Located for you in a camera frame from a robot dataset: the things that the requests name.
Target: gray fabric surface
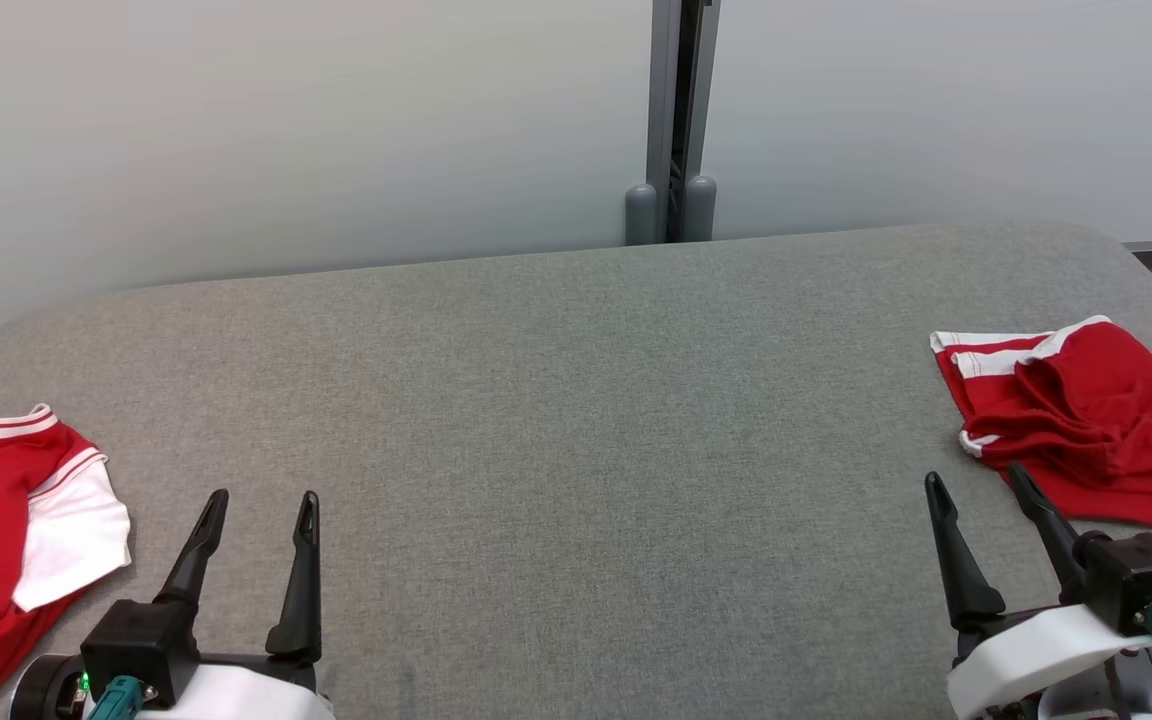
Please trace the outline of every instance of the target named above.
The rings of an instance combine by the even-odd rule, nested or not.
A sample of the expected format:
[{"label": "gray fabric surface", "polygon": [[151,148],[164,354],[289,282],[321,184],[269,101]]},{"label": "gray fabric surface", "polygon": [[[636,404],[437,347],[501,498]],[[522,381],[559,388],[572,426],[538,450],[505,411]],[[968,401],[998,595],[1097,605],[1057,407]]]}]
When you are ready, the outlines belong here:
[{"label": "gray fabric surface", "polygon": [[[323,497],[321,685],[363,717],[949,717],[922,478],[1013,609],[1037,533],[955,444],[933,329],[1109,316],[1152,276],[1064,223],[927,225],[126,291],[0,332],[0,415],[107,450],[151,597],[232,492],[198,617],[259,651]],[[1108,528],[1124,532],[1124,528]],[[6,691],[0,692],[3,717]]]}]

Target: gray table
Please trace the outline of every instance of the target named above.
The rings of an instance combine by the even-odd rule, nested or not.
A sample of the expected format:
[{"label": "gray table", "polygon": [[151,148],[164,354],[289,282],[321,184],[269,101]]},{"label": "gray table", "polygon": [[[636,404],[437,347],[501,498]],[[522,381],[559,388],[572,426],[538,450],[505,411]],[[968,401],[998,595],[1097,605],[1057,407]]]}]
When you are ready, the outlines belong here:
[{"label": "gray table", "polygon": [[[198,617],[257,651],[323,498],[323,688],[363,717],[947,717],[922,478],[1014,609],[1056,583],[955,444],[933,329],[1107,314],[1152,276],[1064,223],[925,225],[126,291],[0,332],[0,415],[111,456],[150,598],[232,492]],[[1108,528],[1112,533],[1126,528]],[[3,717],[6,691],[0,692]]]}]

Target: white wall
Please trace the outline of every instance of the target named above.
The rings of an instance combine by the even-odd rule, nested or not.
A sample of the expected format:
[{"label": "white wall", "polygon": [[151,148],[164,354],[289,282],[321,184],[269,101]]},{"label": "white wall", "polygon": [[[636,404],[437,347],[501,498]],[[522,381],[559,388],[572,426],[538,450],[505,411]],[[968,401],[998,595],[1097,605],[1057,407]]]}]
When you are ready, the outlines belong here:
[{"label": "white wall", "polygon": [[1030,215],[1152,241],[1152,1],[723,0],[717,237]]},{"label": "white wall", "polygon": [[650,0],[0,0],[0,323],[180,279],[613,247]]}]

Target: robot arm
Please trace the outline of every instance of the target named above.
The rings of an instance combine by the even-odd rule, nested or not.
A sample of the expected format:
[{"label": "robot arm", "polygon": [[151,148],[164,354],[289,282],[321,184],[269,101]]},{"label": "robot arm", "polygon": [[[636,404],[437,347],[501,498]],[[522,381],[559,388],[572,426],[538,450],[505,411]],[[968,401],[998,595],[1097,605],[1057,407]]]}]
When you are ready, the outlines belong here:
[{"label": "robot arm", "polygon": [[228,501],[223,488],[212,493],[152,602],[114,602],[81,655],[43,655],[26,667],[10,720],[332,720],[314,679],[323,655],[314,493],[301,501],[296,556],[282,615],[265,642],[268,654],[198,652],[194,620]]},{"label": "robot arm", "polygon": [[1060,605],[1006,612],[957,528],[940,475],[925,480],[957,655],[947,691],[976,717],[1152,717],[1152,533],[1079,536],[1020,464],[1011,492],[1060,579]]}]

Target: gray post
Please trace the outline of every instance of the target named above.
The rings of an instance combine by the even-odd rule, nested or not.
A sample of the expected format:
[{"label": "gray post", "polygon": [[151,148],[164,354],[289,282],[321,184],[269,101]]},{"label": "gray post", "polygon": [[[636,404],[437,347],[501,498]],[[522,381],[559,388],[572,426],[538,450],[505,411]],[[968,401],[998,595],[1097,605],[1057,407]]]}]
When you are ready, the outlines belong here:
[{"label": "gray post", "polygon": [[705,150],[705,122],[708,120],[708,85],[714,77],[714,50],[718,47],[718,13],[721,0],[708,0],[700,7],[700,37],[696,38],[696,66],[691,76],[691,111],[687,115],[685,182],[699,176]]},{"label": "gray post", "polygon": [[685,205],[682,210],[682,242],[708,242],[714,237],[714,205],[718,183],[696,176],[687,181]]},{"label": "gray post", "polygon": [[652,0],[652,69],[647,79],[646,184],[655,189],[652,241],[664,242],[673,146],[673,104],[679,77],[682,0]]},{"label": "gray post", "polygon": [[650,184],[636,184],[626,192],[626,245],[657,242],[657,192]]}]

